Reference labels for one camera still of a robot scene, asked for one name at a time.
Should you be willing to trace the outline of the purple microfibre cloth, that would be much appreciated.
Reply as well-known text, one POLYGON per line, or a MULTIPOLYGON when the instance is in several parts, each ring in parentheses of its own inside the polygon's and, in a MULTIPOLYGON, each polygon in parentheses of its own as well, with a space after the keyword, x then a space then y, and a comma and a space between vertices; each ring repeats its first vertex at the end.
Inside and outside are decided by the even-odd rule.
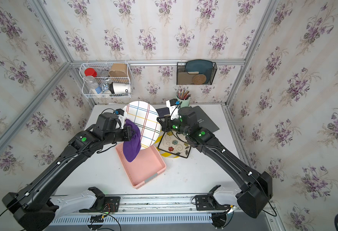
POLYGON ((131 120, 126 119, 124 127, 131 127, 133 134, 129 141, 123 143, 123 154, 128 162, 132 162, 141 150, 141 131, 131 120))

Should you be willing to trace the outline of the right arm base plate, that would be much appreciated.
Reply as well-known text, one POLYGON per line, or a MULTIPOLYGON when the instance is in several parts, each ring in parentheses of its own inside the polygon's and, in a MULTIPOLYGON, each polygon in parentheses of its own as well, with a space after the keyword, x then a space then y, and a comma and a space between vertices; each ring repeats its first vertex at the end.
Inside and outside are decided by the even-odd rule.
POLYGON ((196 207, 197 211, 223 211, 229 210, 233 205, 220 205, 212 196, 195 195, 191 199, 192 205, 196 207))

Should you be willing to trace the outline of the round plaid pattern plate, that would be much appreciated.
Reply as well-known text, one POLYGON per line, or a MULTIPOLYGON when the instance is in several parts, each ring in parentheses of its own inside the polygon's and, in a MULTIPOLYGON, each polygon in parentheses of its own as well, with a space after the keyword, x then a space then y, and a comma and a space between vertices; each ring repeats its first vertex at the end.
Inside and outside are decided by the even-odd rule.
POLYGON ((154 145, 161 132, 156 109, 147 102, 134 101, 127 104, 123 110, 124 118, 133 122, 141 132, 141 149, 154 145))

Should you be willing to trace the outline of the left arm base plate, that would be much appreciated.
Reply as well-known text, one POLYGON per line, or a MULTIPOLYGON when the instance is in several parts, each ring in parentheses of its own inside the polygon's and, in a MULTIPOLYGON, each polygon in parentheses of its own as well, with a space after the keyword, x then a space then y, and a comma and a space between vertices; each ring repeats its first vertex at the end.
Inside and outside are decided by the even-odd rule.
POLYGON ((81 209, 80 213, 88 212, 103 212, 115 213, 118 212, 120 204, 120 196, 106 196, 104 199, 97 199, 96 202, 89 209, 81 209))

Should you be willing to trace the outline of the square floral plate black rim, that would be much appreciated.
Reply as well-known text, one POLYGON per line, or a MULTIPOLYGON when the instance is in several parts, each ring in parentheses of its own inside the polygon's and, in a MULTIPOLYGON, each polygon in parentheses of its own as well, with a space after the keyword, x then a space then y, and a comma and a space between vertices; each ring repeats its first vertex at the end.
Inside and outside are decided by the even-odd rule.
POLYGON ((163 136, 158 149, 164 152, 176 155, 181 158, 188 158, 191 146, 184 142, 185 136, 177 134, 176 132, 161 132, 160 136, 163 136))

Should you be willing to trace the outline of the yellow white striped round plate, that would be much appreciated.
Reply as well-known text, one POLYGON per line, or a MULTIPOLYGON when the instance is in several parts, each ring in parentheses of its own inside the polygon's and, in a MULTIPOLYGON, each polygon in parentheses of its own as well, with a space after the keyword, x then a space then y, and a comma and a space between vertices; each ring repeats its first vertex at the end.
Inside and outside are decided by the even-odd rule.
POLYGON ((173 155, 173 154, 170 154, 170 153, 167 153, 167 152, 164 152, 164 151, 158 149, 158 146, 159 146, 159 143, 160 143, 162 137, 163 137, 162 135, 159 136, 159 137, 157 138, 156 142, 154 143, 154 146, 155 146, 156 149, 158 150, 159 154, 160 154, 162 157, 178 158, 178 156, 176 156, 176 155, 173 155))

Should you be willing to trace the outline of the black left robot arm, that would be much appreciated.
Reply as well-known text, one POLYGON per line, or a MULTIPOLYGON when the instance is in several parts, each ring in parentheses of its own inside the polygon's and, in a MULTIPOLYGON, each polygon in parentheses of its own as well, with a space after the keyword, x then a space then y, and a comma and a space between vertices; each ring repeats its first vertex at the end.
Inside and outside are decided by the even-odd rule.
POLYGON ((96 187, 69 196, 52 197, 55 190, 82 163, 107 144, 130 141, 137 132, 116 113, 102 113, 97 122, 77 133, 63 152, 34 181, 2 202, 25 231, 42 231, 55 219, 83 209, 103 208, 104 193, 96 187))

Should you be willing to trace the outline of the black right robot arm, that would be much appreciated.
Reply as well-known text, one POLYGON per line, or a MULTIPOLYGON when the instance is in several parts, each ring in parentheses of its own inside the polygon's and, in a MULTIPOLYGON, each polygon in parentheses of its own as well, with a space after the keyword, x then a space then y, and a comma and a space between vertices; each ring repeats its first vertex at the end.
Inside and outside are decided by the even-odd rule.
POLYGON ((208 129, 201 127, 195 111, 179 109, 178 118, 159 116, 163 132, 184 135, 186 142, 217 163, 239 186, 238 206, 251 218, 257 218, 273 197, 273 180, 269 173, 259 173, 230 152, 208 129))

